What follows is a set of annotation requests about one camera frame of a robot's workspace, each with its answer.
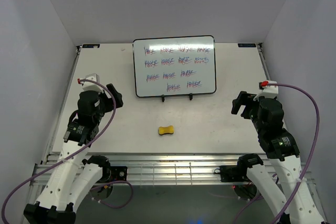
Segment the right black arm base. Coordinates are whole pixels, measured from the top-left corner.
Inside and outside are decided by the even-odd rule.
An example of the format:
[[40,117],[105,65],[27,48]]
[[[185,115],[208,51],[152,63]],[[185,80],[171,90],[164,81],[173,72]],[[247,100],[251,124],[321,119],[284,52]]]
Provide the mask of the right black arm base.
[[214,175],[219,175],[220,181],[222,183],[248,181],[247,177],[238,168],[238,166],[228,166],[228,165],[219,166],[214,170]]

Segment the yellow bone-shaped eraser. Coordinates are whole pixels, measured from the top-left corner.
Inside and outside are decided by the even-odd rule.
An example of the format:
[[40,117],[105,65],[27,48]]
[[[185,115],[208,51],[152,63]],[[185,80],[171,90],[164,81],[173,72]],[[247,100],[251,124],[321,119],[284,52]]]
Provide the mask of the yellow bone-shaped eraser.
[[174,126],[160,126],[158,128],[159,135],[167,135],[167,134],[174,134]]

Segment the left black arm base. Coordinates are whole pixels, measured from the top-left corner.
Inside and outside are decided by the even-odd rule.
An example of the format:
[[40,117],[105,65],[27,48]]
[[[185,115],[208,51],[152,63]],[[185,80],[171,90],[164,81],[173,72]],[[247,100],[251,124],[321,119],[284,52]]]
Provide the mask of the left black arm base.
[[102,169],[102,177],[99,183],[107,183],[113,181],[126,181],[128,168],[126,166],[109,166]]

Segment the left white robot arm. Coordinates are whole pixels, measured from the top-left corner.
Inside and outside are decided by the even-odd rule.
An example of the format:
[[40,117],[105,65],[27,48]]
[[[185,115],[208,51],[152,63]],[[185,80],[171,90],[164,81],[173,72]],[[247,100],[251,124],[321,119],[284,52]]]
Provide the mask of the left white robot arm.
[[47,185],[35,203],[27,204],[24,217],[29,223],[74,223],[85,195],[100,181],[111,177],[108,160],[103,156],[85,156],[92,141],[104,131],[99,124],[106,113],[123,106],[122,94],[113,84],[80,81],[77,109],[71,113],[64,142]]

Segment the white whiteboard black frame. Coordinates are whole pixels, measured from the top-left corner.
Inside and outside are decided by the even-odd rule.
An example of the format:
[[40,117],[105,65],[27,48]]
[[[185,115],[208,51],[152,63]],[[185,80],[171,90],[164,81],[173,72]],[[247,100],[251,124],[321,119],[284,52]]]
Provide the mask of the white whiteboard black frame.
[[136,39],[132,49],[137,97],[216,92],[213,36]]

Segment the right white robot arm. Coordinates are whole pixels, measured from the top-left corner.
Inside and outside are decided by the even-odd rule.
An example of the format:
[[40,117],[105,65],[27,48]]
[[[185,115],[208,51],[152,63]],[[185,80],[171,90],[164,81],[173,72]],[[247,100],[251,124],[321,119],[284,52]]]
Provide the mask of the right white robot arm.
[[304,178],[295,138],[284,128],[284,111],[276,97],[274,91],[264,90],[259,94],[241,91],[233,100],[232,114],[244,107],[241,116],[252,121],[259,145],[278,182],[274,182],[257,154],[239,158],[238,177],[250,180],[257,187],[274,215],[273,223],[324,223]]

